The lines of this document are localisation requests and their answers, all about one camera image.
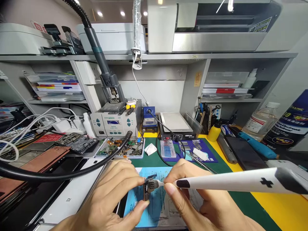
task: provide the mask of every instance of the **cleaning solvent can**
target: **cleaning solvent can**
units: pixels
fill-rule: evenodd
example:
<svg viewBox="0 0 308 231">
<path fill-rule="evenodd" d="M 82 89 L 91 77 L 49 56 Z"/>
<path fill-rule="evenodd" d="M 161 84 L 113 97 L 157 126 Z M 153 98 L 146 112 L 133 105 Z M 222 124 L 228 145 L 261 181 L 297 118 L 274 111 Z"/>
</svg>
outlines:
<svg viewBox="0 0 308 231">
<path fill-rule="evenodd" d="M 274 151 L 286 150 L 296 145 L 307 133 L 308 89 L 295 100 L 261 143 Z"/>
</svg>

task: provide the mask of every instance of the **black phone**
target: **black phone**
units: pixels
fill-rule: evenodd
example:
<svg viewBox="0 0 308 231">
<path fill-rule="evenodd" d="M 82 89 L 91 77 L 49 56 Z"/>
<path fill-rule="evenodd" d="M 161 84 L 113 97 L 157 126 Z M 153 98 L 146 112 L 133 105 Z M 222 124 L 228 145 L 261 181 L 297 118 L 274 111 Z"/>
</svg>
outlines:
<svg viewBox="0 0 308 231">
<path fill-rule="evenodd" d="M 261 168 L 268 168 L 261 157 L 255 152 L 255 150 L 250 146 L 250 144 L 237 137 L 225 137 L 230 148 L 232 149 L 239 165 L 244 170 L 255 170 Z"/>
</svg>

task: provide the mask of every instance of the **digital display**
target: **digital display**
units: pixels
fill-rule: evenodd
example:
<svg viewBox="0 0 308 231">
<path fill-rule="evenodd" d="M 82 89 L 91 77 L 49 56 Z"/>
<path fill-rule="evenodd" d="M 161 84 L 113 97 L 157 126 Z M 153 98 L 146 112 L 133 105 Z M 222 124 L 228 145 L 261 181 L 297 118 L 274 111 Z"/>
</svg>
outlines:
<svg viewBox="0 0 308 231">
<path fill-rule="evenodd" d="M 107 124 L 120 124 L 119 120 L 107 120 Z"/>
</svg>

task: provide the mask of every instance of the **black cross logo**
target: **black cross logo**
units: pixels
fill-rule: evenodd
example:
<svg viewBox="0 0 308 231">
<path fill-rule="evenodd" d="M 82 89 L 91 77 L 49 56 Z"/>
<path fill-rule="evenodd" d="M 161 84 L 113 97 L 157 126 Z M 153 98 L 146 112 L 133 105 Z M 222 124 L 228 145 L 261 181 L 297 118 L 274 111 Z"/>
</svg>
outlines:
<svg viewBox="0 0 308 231">
<path fill-rule="evenodd" d="M 272 184 L 273 184 L 273 182 L 271 182 L 271 181 L 268 181 L 268 180 L 266 180 L 265 178 L 261 178 L 262 179 L 262 181 L 260 181 L 261 182 L 261 184 L 266 184 L 266 186 L 268 187 L 268 188 L 272 188 Z"/>
</svg>

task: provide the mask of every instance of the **white cloth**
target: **white cloth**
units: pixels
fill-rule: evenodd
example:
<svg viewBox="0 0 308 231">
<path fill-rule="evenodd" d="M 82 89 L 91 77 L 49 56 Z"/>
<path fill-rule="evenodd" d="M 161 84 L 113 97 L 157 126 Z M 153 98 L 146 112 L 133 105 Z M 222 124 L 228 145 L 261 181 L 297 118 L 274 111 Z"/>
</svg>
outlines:
<svg viewBox="0 0 308 231">
<path fill-rule="evenodd" d="M 150 143 L 145 149 L 144 151 L 149 155 L 153 154 L 154 152 L 157 151 L 157 148 L 152 144 Z"/>
</svg>

